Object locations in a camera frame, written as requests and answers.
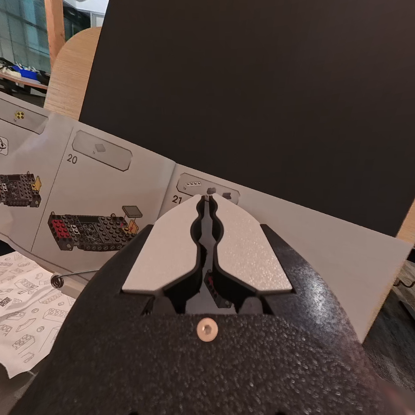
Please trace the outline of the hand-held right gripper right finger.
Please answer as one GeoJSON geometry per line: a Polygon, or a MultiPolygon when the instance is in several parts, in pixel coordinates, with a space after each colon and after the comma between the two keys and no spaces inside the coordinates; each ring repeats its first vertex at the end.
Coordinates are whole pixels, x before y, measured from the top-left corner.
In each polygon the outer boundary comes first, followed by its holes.
{"type": "Polygon", "coordinates": [[[224,197],[209,197],[215,239],[212,281],[215,290],[240,312],[247,298],[293,291],[260,222],[224,197]]]}

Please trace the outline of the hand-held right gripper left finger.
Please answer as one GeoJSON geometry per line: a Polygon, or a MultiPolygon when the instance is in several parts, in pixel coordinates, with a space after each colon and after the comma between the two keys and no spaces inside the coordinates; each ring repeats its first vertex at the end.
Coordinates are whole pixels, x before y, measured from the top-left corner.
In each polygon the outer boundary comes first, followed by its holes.
{"type": "Polygon", "coordinates": [[[151,227],[122,292],[167,297],[176,312],[200,291],[206,249],[200,244],[205,197],[195,195],[151,227]]]}

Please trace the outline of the instruction booklet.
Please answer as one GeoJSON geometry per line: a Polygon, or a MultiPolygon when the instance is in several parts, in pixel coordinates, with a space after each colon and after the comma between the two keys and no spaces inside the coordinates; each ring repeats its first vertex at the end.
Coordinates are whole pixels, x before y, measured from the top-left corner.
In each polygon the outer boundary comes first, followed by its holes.
{"type": "Polygon", "coordinates": [[[268,225],[328,284],[360,341],[411,244],[175,163],[1,93],[1,241],[50,271],[103,265],[192,196],[218,194],[268,225]]]}

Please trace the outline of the white paper with brick drawings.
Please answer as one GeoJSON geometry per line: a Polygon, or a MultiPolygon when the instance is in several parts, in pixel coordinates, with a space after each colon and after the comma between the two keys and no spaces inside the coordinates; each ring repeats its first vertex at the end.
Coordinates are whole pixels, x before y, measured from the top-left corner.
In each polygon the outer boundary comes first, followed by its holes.
{"type": "Polygon", "coordinates": [[[0,257],[0,365],[9,379],[50,353],[75,303],[51,285],[51,276],[18,252],[0,257]]]}

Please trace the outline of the large black screen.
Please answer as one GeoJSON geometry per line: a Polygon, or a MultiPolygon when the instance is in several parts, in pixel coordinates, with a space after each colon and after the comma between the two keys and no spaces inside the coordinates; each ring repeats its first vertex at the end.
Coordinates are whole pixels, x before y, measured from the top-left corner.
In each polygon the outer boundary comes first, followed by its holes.
{"type": "Polygon", "coordinates": [[[80,122],[397,236],[414,201],[414,1],[109,1],[80,122]]]}

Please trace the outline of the wooden rounded panel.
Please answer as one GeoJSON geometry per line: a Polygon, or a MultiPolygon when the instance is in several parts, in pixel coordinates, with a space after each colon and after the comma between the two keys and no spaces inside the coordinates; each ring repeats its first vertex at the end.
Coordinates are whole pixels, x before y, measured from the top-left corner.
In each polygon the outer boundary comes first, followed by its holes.
{"type": "Polygon", "coordinates": [[[85,29],[60,49],[51,70],[44,109],[78,121],[101,27],[85,29]]]}

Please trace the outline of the cluttered background table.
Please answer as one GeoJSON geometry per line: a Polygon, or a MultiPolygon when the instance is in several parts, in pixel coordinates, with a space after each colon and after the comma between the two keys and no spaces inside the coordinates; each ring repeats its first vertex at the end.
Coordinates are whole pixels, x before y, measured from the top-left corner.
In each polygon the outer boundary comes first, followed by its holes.
{"type": "Polygon", "coordinates": [[[1,57],[0,78],[1,81],[10,81],[19,87],[30,87],[45,93],[49,86],[50,74],[1,57]]]}

